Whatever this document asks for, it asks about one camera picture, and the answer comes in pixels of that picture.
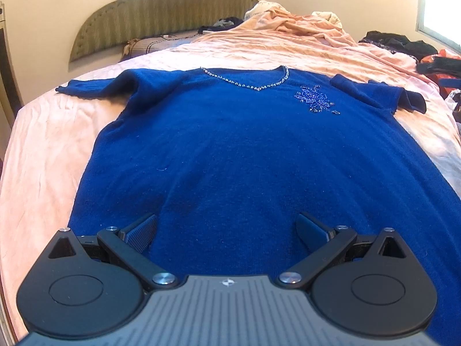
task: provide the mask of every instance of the wrinkled sheet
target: wrinkled sheet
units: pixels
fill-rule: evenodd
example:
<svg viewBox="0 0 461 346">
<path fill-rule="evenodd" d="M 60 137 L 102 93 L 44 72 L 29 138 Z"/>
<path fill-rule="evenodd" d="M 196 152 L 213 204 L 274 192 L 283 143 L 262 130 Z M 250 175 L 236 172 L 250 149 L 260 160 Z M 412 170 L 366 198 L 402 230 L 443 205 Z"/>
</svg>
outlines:
<svg viewBox="0 0 461 346">
<path fill-rule="evenodd" d="M 79 79 L 113 78 L 129 68 L 290 68 L 357 82 L 369 79 L 420 92 L 427 113 L 398 110 L 414 137 L 461 195 L 461 146 L 456 123 L 438 87 L 415 73 L 411 57 L 369 44 L 357 45 L 341 27 L 316 16 L 271 10 L 236 29 L 87 73 Z M 16 292 L 28 270 L 60 227 L 66 226 L 78 184 L 101 129 L 124 108 L 119 102 L 81 100 L 47 92 L 18 114 L 0 180 L 0 274 L 8 311 L 19 338 L 26 329 Z"/>
</svg>

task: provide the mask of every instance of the pillow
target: pillow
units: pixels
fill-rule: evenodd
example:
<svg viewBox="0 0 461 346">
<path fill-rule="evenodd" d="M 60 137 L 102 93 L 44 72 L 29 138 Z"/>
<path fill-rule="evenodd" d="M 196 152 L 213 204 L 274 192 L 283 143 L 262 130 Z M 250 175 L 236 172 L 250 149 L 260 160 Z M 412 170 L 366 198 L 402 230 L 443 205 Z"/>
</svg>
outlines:
<svg viewBox="0 0 461 346">
<path fill-rule="evenodd" d="M 132 59 L 159 50 L 175 48 L 182 44 L 191 43 L 196 37 L 201 36 L 197 30 L 184 31 L 180 33 L 170 33 L 153 38 L 133 39 L 128 42 L 123 50 L 121 61 Z"/>
<path fill-rule="evenodd" d="M 285 9 L 282 5 L 280 5 L 279 3 L 273 3 L 271 1 L 261 0 L 255 5 L 255 7 L 253 7 L 251 10 L 246 12 L 245 22 L 249 20 L 251 17 L 264 13 L 270 9 L 273 9 L 274 7 L 290 14 L 290 12 L 287 9 Z"/>
</svg>

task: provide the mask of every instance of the sequin embellishment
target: sequin embellishment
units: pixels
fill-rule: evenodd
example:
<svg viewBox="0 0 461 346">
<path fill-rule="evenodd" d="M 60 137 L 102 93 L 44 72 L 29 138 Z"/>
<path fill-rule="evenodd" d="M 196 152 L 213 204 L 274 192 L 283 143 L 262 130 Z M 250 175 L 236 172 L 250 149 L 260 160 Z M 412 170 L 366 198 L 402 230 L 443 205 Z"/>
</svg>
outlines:
<svg viewBox="0 0 461 346">
<path fill-rule="evenodd" d="M 333 114 L 341 114 L 337 110 L 331 110 L 330 108 L 335 105 L 328 100 L 327 96 L 323 92 L 319 92 L 319 85 L 314 86 L 314 88 L 309 88 L 306 86 L 301 86 L 301 92 L 297 92 L 294 97 L 299 99 L 301 103 L 310 104 L 311 107 L 309 110 L 312 113 L 318 113 L 323 110 L 328 110 Z"/>
<path fill-rule="evenodd" d="M 262 91 L 262 90 L 265 90 L 265 89 L 270 89 L 272 87 L 277 87 L 277 86 L 280 86 L 282 83 L 285 83 L 285 81 L 288 79 L 288 77 L 290 76 L 290 70 L 288 69 L 288 67 L 286 67 L 285 65 L 283 65 L 283 68 L 285 69 L 285 76 L 279 80 L 277 83 L 272 83 L 272 84 L 268 84 L 267 86 L 261 86 L 261 87 L 255 87 L 255 86 L 246 86 L 244 84 L 241 84 L 239 82 L 235 82 L 233 80 L 230 80 L 230 79 L 227 79 L 227 78 L 223 78 L 222 76 L 219 76 L 217 74 L 213 74 L 210 70 L 208 69 L 205 69 L 205 68 L 200 68 L 202 69 L 205 74 L 209 75 L 209 76 L 212 76 L 214 78 L 218 78 L 218 79 L 221 79 L 221 80 L 224 80 L 225 82 L 227 83 L 230 83 L 230 84 L 233 84 L 235 86 L 239 86 L 239 87 L 243 87 L 244 89 L 252 89 L 252 90 L 255 90 L 255 91 Z"/>
</svg>

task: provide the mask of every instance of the beaded neckline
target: beaded neckline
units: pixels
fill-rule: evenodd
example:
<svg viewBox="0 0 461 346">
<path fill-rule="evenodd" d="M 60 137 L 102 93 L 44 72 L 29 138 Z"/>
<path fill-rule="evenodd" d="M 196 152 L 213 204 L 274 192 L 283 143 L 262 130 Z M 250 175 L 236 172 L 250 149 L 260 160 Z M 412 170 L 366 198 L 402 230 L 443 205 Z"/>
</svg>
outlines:
<svg viewBox="0 0 461 346">
<path fill-rule="evenodd" d="M 268 84 L 266 86 L 261 86 L 261 87 L 249 86 L 249 85 L 246 85 L 246 84 L 243 84 L 243 83 L 235 82 L 234 80 L 227 79 L 227 78 L 224 78 L 224 77 L 219 76 L 217 74 L 214 74 L 208 69 L 205 69 L 205 68 L 200 68 L 200 69 L 202 69 L 205 72 L 205 74 L 207 74 L 209 76 L 212 76 L 212 77 L 217 78 L 217 79 L 224 80 L 225 82 L 233 84 L 235 86 L 239 86 L 239 87 L 243 87 L 245 89 L 251 89 L 251 90 L 255 90 L 255 91 L 262 91 L 262 90 L 265 90 L 265 89 L 270 89 L 272 87 L 280 86 L 282 83 L 285 83 L 285 81 L 290 76 L 290 70 L 285 65 L 283 66 L 283 68 L 285 69 L 285 76 L 281 80 L 279 80 L 277 83 L 272 83 L 272 84 Z"/>
</svg>

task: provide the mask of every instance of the blue sweater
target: blue sweater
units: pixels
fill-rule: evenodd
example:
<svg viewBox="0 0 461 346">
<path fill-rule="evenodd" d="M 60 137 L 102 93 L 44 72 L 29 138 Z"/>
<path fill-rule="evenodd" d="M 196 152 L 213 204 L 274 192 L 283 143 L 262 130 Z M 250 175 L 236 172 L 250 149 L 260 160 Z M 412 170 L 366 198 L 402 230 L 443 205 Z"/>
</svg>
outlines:
<svg viewBox="0 0 461 346">
<path fill-rule="evenodd" d="M 284 75 L 212 71 L 254 86 Z M 430 335 L 461 340 L 461 201 L 393 117 L 398 105 L 425 112 L 418 93 L 298 70 L 258 92 L 200 69 L 127 70 L 57 90 L 134 92 L 96 139 L 69 222 L 75 233 L 152 212 L 158 232 L 147 256 L 177 276 L 274 277 L 308 254 L 294 227 L 301 211 L 362 234 L 392 226 L 437 287 Z"/>
</svg>

